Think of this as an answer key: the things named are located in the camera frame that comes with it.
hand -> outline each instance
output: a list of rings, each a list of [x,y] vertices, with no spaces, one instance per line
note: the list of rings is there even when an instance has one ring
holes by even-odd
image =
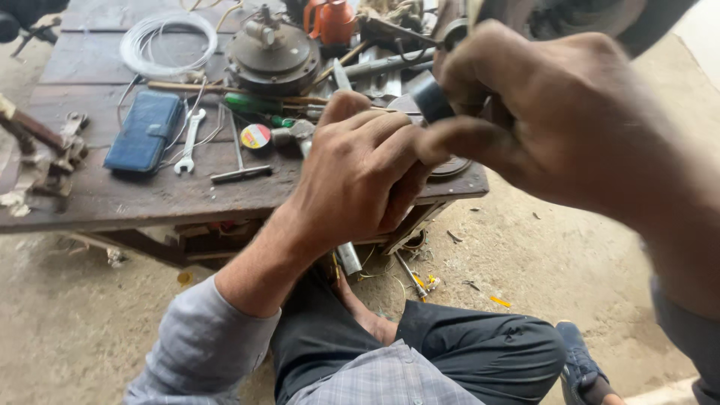
[[[486,22],[448,56],[440,84],[469,116],[417,138],[427,164],[471,158],[532,195],[626,223],[685,192],[673,188],[685,170],[673,126],[605,35],[529,42]],[[514,126],[474,118],[489,89]]]
[[[413,148],[422,128],[400,112],[369,108],[359,93],[333,95],[300,183],[279,209],[313,251],[394,230],[432,170]]]

shoe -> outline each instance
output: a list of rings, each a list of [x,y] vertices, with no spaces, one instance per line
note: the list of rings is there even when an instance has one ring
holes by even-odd
[[[560,374],[562,396],[565,398],[565,403],[566,405],[588,405],[580,396],[583,389],[591,387],[598,377],[604,378],[608,384],[610,380],[590,356],[588,347],[582,340],[582,334],[574,323],[562,321],[555,326],[555,329],[560,332],[567,350],[565,367]]]

forearm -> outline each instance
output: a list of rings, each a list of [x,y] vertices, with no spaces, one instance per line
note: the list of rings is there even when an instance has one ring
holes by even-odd
[[[301,223],[302,214],[282,205],[257,238],[215,277],[220,295],[242,313],[259,318],[278,311],[298,277],[326,250]]]
[[[644,238],[664,294],[683,308],[720,320],[720,183],[717,171],[689,156],[668,192],[644,203],[631,221]]]
[[[236,383],[265,357],[280,304],[322,254],[295,216],[280,207],[231,263],[173,300],[148,364],[128,386],[127,403],[233,401]]]

hammer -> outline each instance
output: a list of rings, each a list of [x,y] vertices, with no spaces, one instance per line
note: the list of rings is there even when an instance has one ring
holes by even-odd
[[[302,152],[302,157],[307,158],[312,148],[312,135],[315,133],[315,125],[307,120],[297,120],[295,125],[290,128],[275,128],[270,131],[270,139],[275,146],[289,145],[297,143]],[[351,275],[362,270],[362,264],[358,254],[355,252],[355,246],[352,242],[341,244],[338,246],[338,255],[343,261],[345,274]]]

concrete floor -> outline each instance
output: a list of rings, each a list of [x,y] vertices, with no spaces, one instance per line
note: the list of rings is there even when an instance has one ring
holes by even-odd
[[[11,51],[0,48],[0,92],[23,106],[51,49],[33,42],[21,55],[24,65],[7,58]],[[720,94],[682,41],[668,35],[635,66],[683,132],[720,158]],[[6,156],[9,141],[0,141]],[[490,301],[494,295],[512,303],[513,312],[572,319],[624,396],[695,374],[654,323],[650,268],[635,233],[537,200],[492,172],[489,178],[487,197],[456,202],[431,225],[435,258],[411,263],[443,280],[429,302],[505,311]],[[464,241],[453,244],[446,230]],[[120,402],[125,384],[143,367],[165,307],[182,291],[175,269],[137,255],[113,269],[99,249],[69,254],[79,246],[51,233],[0,236],[0,403]],[[378,274],[386,263],[375,255],[367,272]],[[403,292],[391,275],[408,283],[395,265],[351,284],[373,311],[400,317]],[[265,362],[243,385],[244,403],[272,404],[272,383]],[[562,403],[559,384],[544,403]]]

